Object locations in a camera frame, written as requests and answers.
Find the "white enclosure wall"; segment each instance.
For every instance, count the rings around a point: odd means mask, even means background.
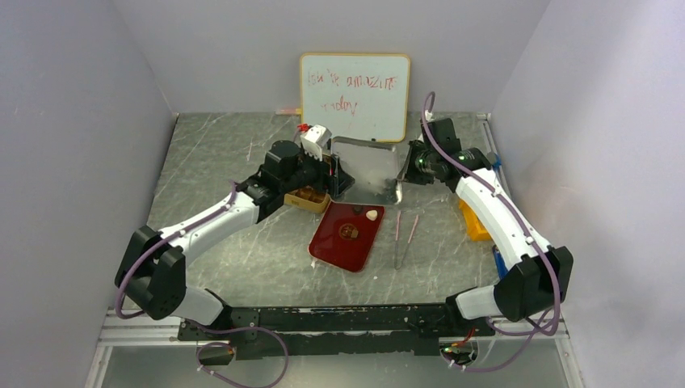
[[[494,109],[589,388],[685,386],[685,2],[552,0]]]
[[[490,112],[549,0],[114,0],[177,112],[300,105],[308,51],[406,53],[410,110]]]
[[[0,11],[0,386],[83,386],[172,115],[109,0]]]

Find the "floor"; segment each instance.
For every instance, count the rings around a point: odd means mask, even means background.
[[[475,114],[455,113],[462,146],[485,150]],[[149,215],[154,229],[183,221],[229,193],[229,181],[257,171],[276,140],[292,139],[299,117],[270,113],[198,113],[179,117]],[[407,136],[415,139],[418,115]],[[407,146],[401,145],[402,160]],[[393,268],[397,211],[406,241],[420,216],[407,259]],[[208,288],[233,306],[339,306],[442,302],[446,296],[497,280],[492,242],[472,242],[456,196],[442,184],[406,185],[404,199],[387,208],[366,268],[352,273],[320,261],[307,246],[320,215],[284,206],[200,256],[188,269],[189,285]]]

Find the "whiteboard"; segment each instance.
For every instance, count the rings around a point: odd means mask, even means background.
[[[333,136],[405,137],[410,59],[404,54],[306,53],[300,58],[302,122]]]

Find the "handwritten text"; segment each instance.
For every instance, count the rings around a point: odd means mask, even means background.
[[[358,103],[345,100],[345,96],[341,95],[339,101],[335,101],[334,103],[324,103],[321,105],[321,107],[325,111],[330,109],[337,112],[349,112],[354,116],[357,113],[357,104]]]
[[[355,75],[344,78],[338,73],[326,69],[325,71],[308,70],[307,84],[315,86],[319,84],[328,84],[333,86],[361,88],[367,87],[369,89],[379,89],[391,91],[397,86],[397,77],[382,77],[380,75]]]
[[[387,89],[391,91],[395,87],[397,77],[382,78],[380,75],[347,77],[347,85],[350,87],[367,86],[372,89]]]

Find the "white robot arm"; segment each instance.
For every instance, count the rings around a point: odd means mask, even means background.
[[[403,180],[429,184],[437,179],[445,183],[466,202],[488,230],[507,270],[496,285],[469,289],[448,297],[448,308],[458,319],[504,315],[517,322],[553,306],[553,289],[557,285],[560,302],[563,301],[573,266],[573,256],[568,249],[553,247],[531,226],[503,191],[492,163],[480,150],[461,149],[452,120],[431,121],[427,123],[427,129],[431,132],[427,133],[424,128],[419,139],[410,142]],[[429,136],[431,142],[425,143],[423,139]],[[449,163],[443,154],[458,161],[468,174]],[[534,243],[544,257],[540,257]],[[555,272],[554,280],[545,260]]]
[[[148,316],[189,318],[210,328],[231,326],[231,307],[209,290],[186,285],[186,269],[198,256],[231,234],[261,222],[283,205],[284,195],[310,186],[337,196],[354,180],[330,155],[330,132],[314,125],[301,145],[277,141],[258,170],[231,195],[194,217],[159,231],[136,230],[116,274],[117,314],[124,294]]]

